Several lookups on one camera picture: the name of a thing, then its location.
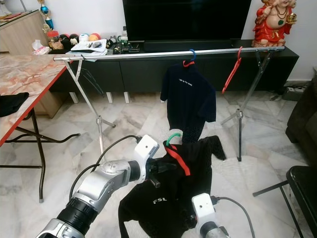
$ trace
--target red statue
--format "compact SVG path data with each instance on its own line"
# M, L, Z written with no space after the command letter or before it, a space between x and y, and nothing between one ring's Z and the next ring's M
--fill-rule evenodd
M253 47L284 46L284 33L289 34L295 24L292 8L296 0L262 0L264 6L257 11Z

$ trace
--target black cloth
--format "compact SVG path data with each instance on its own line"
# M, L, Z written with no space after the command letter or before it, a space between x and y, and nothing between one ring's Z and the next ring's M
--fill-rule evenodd
M171 66L163 79L160 99L167 100L170 130L182 130L183 143L197 142L205 122L216 119L215 89L195 64Z
M190 169L190 176L185 176L182 167L169 154L159 158L175 163L177 169L155 175L160 182L159 188L145 181L136 185L121 200L118 215L122 238L129 237L124 222L130 220L139 221L152 238L179 238L196 225L191 199L198 194L211 192L211 154L221 160L226 157L218 136L173 146L175 149L171 145L168 148L182 157Z
M28 97L29 93L0 96L0 117L17 112Z

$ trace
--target red table edge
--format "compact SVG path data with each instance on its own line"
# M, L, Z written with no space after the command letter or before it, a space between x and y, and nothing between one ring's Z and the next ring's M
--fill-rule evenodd
M48 84L48 86L38 95L38 97L28 107L28 109L25 110L25 112L20 116L20 118L12 125L10 130L8 130L7 133L0 140L0 146L4 144L4 142L9 138L9 136L12 134L15 128L21 123L21 121L23 121L23 119L28 115L31 109L35 107L35 105L41 100L44 94L50 89L50 87L56 82L56 80L65 72L65 70L66 70L66 66L64 66L64 68L55 76L55 78Z

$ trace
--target marble floor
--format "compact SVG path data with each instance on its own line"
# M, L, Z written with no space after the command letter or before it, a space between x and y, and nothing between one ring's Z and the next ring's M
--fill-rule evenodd
M306 165L301 149L285 135L288 118L296 104L284 101L269 92L256 92L243 118L243 158L238 162L237 120L225 125L220 121L234 113L242 104L245 92L217 94L216 122L206 123L202 137L218 135L228 157L224 162L212 157L213 178L211 193L227 196L240 202L248 211L257 238L298 238L291 215L279 190L256 198L252 192L285 180L288 169L294 165ZM121 94L113 95L113 104L99 95L91 95L94 106L102 117L117 127L103 127L105 146L128 135L149 134L162 143L174 133L168 130L166 104L160 103L159 94L131 95L126 104ZM73 104L69 99L53 119L38 117L40 133L56 139L81 133L63 144L43 144L47 170L44 182L44 203L38 203L40 170L0 169L0 237L32 238L65 207L73 180L86 166L100 155L98 130L94 115L83 99ZM20 125L32 129L31 120ZM106 155L108 160L132 159L135 141L125 140ZM156 157L164 155L162 147ZM11 143L0 147L0 163L8 165L38 165L40 156L36 144ZM86 237L120 237L117 208L120 200L134 184L116 191L104 210L91 225ZM310 229L288 186L286 194L306 238L312 238ZM242 210L221 201L215 206L219 223L226 227L232 238L251 237L247 219ZM147 237L137 222L126 223L130 237ZM184 233L185 238L196 238L193 230Z

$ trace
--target clothes rack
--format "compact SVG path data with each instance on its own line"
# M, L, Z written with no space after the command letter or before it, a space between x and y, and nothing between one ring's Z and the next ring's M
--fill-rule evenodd
M253 83L248 91L247 97L244 100L241 108L238 108L235 114L232 114L227 119L223 120L221 124L224 124L228 122L229 120L233 119L234 117L237 117L239 121L239 143L238 143L238 161L241 161L241 147L242 147L242 118L243 118L243 110L247 106L248 101L250 100L256 86L258 85L270 59L273 56L273 53L276 51L282 51L284 50L284 46L278 46L278 47L258 47L258 48L243 48L241 52L255 52L258 62L259 71L253 80ZM212 55L212 54L229 54L229 53L237 53L239 52L239 48L236 49L220 49L220 50L202 50L202 51L195 51L196 55ZM267 52L267 55L263 62L261 62L260 58L260 52ZM100 148L101 152L104 150L104 144L103 144L103 134L102 134L102 123L110 125L112 127L115 127L115 124L110 123L104 119L97 113L96 109L88 99L88 96L86 95L84 89L81 87L81 85L78 82L78 78L81 71L81 65L83 60L118 60L118 59L136 59L136 58L153 58L153 57L172 57L172 56L188 56L193 55L192 51L179 51L179 52L160 52L160 53L144 53L144 54L123 54L123 55L106 55L106 56L77 56L77 57L55 57L55 61L63 61L66 65L66 68L68 69L71 77L75 81L80 93L83 95L88 107L90 110L95 114L96 116L96 124L98 126L99 131L99 140L100 140ZM70 68L69 62L77 60L78 68L76 75Z

